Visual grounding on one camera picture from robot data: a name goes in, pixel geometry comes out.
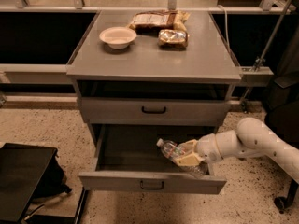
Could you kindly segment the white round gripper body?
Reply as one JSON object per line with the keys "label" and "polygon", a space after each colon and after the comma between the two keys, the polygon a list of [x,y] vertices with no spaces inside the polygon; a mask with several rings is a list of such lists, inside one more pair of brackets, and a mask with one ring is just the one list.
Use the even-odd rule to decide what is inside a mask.
{"label": "white round gripper body", "polygon": [[197,142],[196,151],[206,163],[216,163],[222,160],[214,133],[201,137]]}

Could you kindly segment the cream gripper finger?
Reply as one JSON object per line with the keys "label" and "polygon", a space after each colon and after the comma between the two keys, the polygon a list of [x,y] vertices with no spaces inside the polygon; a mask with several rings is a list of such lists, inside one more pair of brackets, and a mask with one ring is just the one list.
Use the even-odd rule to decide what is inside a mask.
{"label": "cream gripper finger", "polygon": [[197,153],[184,154],[174,158],[175,164],[181,167],[198,166],[203,160],[204,158]]}
{"label": "cream gripper finger", "polygon": [[188,152],[194,152],[196,150],[197,143],[198,143],[198,141],[193,139],[193,140],[184,142],[181,145],[182,145],[184,151],[186,153],[188,153]]}

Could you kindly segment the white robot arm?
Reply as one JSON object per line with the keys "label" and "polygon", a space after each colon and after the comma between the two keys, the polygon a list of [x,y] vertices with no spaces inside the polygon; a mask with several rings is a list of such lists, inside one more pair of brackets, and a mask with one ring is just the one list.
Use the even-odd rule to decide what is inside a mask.
{"label": "white robot arm", "polygon": [[267,156],[299,183],[299,150],[255,118],[240,120],[235,130],[205,135],[178,146],[183,148],[183,153],[174,161],[181,167],[215,163],[229,157]]}

